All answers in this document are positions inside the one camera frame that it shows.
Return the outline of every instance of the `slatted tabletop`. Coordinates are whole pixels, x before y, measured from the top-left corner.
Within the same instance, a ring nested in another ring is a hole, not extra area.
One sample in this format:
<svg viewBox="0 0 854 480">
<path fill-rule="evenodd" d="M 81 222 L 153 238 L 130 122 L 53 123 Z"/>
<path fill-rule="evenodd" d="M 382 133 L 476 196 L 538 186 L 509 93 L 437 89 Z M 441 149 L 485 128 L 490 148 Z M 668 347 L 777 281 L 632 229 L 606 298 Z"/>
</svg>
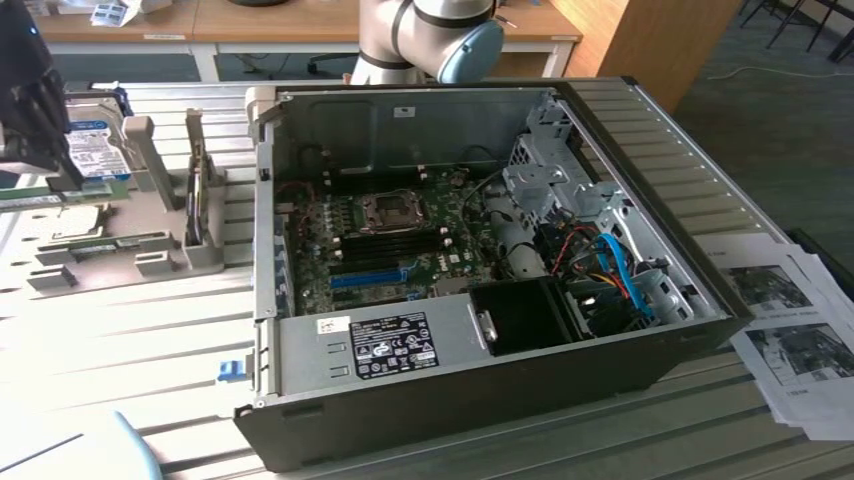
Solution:
<svg viewBox="0 0 854 480">
<path fill-rule="evenodd" d="M 641 91 L 612 79 L 573 84 L 692 233 L 777 232 Z M 290 475 L 266 472 L 219 416 L 249 398 L 249 383 L 214 382 L 219 360 L 238 358 L 254 334 L 249 86 L 126 85 L 137 113 L 155 120 L 174 172 L 190 154 L 185 109 L 205 109 L 209 149 L 229 170 L 227 268 L 203 279 L 33 302 L 43 314 L 0 321 L 0 399 L 58 418 L 122 411 L 169 478 L 183 480 L 851 478 L 854 446 L 809 442 L 775 423 L 732 351 L 686 362 L 646 392 Z M 7 248 L 29 235 L 31 215 L 17 219 Z"/>
</svg>

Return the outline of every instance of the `cable on floor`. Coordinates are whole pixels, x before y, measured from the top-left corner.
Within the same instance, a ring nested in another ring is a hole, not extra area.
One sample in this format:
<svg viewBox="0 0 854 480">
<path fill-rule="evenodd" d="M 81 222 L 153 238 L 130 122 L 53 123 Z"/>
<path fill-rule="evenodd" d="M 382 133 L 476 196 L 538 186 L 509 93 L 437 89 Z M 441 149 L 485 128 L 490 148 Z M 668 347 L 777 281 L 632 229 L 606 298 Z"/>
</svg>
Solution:
<svg viewBox="0 0 854 480">
<path fill-rule="evenodd" d="M 789 75 L 792 77 L 804 77 L 804 78 L 854 77 L 854 73 L 835 72 L 835 73 L 817 75 L 817 74 L 811 74 L 811 73 L 788 72 L 787 70 L 777 70 L 776 68 L 740 67 L 736 70 L 733 70 L 731 73 L 728 73 L 727 75 L 708 77 L 706 80 L 728 80 L 728 79 L 733 78 L 736 75 L 739 75 L 740 73 L 743 73 L 747 70 L 760 70 L 760 71 L 764 71 L 764 72 L 772 72 L 772 73 L 779 73 L 781 75 Z"/>
</svg>

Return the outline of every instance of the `blue object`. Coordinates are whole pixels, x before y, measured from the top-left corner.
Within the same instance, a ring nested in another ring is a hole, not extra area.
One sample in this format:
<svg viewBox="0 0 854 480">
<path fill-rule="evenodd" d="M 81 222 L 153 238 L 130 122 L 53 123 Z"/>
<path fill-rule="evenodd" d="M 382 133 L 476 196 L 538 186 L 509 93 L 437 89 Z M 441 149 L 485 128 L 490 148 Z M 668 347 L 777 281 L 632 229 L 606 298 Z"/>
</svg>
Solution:
<svg viewBox="0 0 854 480">
<path fill-rule="evenodd" d="M 612 248 L 614 252 L 614 261 L 617 262 L 617 271 L 620 272 L 620 278 L 624 281 L 624 285 L 626 285 L 626 291 L 629 292 L 629 297 L 632 298 L 632 303 L 636 305 L 636 308 L 641 310 L 646 317 L 653 317 L 653 310 L 650 310 L 649 305 L 644 301 L 644 294 L 636 287 L 636 284 L 632 282 L 632 275 L 629 274 L 629 269 L 626 268 L 626 258 L 624 257 L 624 249 L 620 245 L 620 242 L 614 238 L 614 235 L 610 233 L 601 233 L 600 240 L 602 240 L 606 245 Z M 600 265 L 602 266 L 604 271 L 609 271 L 612 267 L 609 266 L 609 258 L 601 253 L 598 255 Z"/>
<path fill-rule="evenodd" d="M 445 60 L 437 75 L 440 83 L 481 81 L 498 62 L 504 44 L 505 29 L 496 20 L 478 25 Z"/>
<path fill-rule="evenodd" d="M 384 272 L 364 273 L 361 275 L 350 275 L 348 277 L 336 277 L 330 279 L 333 288 L 365 287 L 369 285 L 381 285 L 384 283 L 401 283 L 406 281 L 409 270 L 386 270 Z"/>
<path fill-rule="evenodd" d="M 218 382 L 235 382 L 246 380 L 246 363 L 242 360 L 219 362 Z"/>
</svg>

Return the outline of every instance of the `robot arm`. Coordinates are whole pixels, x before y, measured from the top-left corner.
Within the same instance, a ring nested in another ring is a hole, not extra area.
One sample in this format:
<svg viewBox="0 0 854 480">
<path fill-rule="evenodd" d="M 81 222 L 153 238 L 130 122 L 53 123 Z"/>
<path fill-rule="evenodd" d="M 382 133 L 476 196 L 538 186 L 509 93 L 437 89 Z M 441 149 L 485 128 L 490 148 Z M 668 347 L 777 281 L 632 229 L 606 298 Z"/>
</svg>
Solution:
<svg viewBox="0 0 854 480">
<path fill-rule="evenodd" d="M 63 79 L 22 0 L 0 0 L 0 169 L 59 173 L 55 191 L 79 190 L 69 157 Z"/>
<path fill-rule="evenodd" d="M 480 81 L 502 51 L 496 0 L 362 0 L 352 84 Z"/>
<path fill-rule="evenodd" d="M 476 82 L 501 55 L 496 0 L 362 0 L 353 84 Z M 0 169 L 49 173 L 54 191 L 79 190 L 69 155 L 63 80 L 22 0 L 0 0 Z"/>
</svg>

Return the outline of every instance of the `motherboard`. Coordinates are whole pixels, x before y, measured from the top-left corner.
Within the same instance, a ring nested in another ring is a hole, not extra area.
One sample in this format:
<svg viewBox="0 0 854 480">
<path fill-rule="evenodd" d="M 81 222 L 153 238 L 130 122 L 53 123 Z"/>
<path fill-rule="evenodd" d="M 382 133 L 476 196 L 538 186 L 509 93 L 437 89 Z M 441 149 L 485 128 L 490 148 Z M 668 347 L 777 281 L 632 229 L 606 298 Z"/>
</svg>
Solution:
<svg viewBox="0 0 854 480">
<path fill-rule="evenodd" d="M 468 291 L 502 278 L 489 217 L 464 215 L 465 168 L 284 182 L 297 315 Z"/>
</svg>

